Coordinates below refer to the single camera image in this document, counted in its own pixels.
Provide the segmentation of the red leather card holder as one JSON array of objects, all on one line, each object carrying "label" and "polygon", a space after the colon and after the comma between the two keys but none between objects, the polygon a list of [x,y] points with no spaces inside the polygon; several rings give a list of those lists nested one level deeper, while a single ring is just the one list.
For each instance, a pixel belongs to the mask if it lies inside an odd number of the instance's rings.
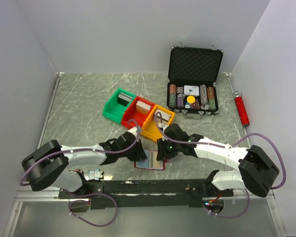
[{"label": "red leather card holder", "polygon": [[144,150],[147,159],[135,161],[134,167],[145,170],[165,170],[165,161],[157,160],[157,151]]}]

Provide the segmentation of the gold striped credit card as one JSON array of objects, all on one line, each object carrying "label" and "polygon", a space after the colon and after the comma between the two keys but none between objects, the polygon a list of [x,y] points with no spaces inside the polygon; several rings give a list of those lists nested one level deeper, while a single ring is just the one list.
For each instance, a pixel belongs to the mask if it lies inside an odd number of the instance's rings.
[{"label": "gold striped credit card", "polygon": [[148,168],[151,170],[162,170],[163,162],[157,160],[157,151],[149,151],[148,153]]}]

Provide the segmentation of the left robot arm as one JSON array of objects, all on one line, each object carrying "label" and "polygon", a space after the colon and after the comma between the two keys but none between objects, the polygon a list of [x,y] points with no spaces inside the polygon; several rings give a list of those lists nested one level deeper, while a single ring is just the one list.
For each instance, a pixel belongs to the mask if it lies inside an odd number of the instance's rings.
[{"label": "left robot arm", "polygon": [[74,197],[82,198],[88,187],[73,167],[108,165],[120,158],[130,161],[147,159],[135,127],[118,138],[87,147],[64,146],[57,140],[50,140],[22,161],[24,174],[20,185],[31,186],[34,192],[48,187],[62,188]]}]

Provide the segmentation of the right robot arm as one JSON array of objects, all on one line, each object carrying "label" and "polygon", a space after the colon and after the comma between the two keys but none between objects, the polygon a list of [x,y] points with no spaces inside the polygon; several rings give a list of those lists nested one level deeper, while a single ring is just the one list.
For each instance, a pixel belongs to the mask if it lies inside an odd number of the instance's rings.
[{"label": "right robot arm", "polygon": [[188,135],[178,124],[158,123],[162,137],[157,140],[157,160],[175,158],[179,153],[195,158],[206,158],[230,167],[231,171],[212,171],[205,185],[212,197],[224,190],[246,189],[264,198],[278,177],[280,170],[259,147],[240,148],[215,142],[203,135]]}]

